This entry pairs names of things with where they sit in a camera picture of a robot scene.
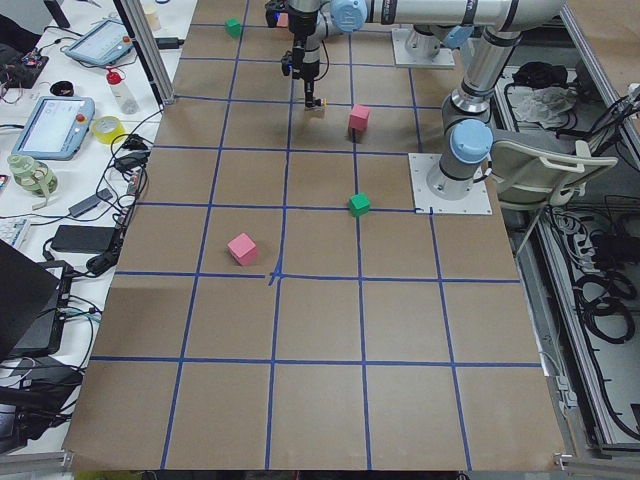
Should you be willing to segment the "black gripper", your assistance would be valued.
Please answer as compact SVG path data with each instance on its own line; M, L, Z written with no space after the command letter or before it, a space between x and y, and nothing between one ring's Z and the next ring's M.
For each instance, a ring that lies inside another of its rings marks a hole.
M304 82L305 108L313 109L316 107L316 98L314 97L315 79L319 76L320 71L320 53L319 48L306 51L302 61L301 78Z

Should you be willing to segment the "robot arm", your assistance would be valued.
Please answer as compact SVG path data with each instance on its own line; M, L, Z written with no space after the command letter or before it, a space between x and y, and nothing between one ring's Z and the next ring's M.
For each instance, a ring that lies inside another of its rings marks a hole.
M269 1L265 18L275 27L288 17L293 35L291 50L281 59L284 75L304 83L304 105L323 107L314 94L319 78L321 43L341 33L351 34L366 23L407 23L442 44L465 41L469 30L483 30L475 54L460 85L443 104L446 147L427 174L427 186L436 196L460 200L479 179L475 173L488 157L493 135L484 115L497 80L524 31L557 15L561 1Z
M318 15L326 6L332 25L352 34L366 23L458 26L472 25L477 1L286 1L289 30L305 43L316 32Z

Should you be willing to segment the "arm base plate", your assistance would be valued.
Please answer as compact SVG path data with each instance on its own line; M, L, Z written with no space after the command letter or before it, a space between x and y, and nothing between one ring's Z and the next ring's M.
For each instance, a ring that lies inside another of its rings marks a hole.
M409 153L414 211L434 215L491 215L482 168L471 179L453 180L440 169L440 154Z
M455 67L452 50L444 47L427 27L394 28L391 35L396 67L425 69Z

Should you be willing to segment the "pink cube near arm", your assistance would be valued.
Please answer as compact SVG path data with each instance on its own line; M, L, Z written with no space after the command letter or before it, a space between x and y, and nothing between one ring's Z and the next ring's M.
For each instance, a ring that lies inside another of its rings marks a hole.
M230 240L227 243L227 249L240 266L254 264L259 255L257 243L244 232Z

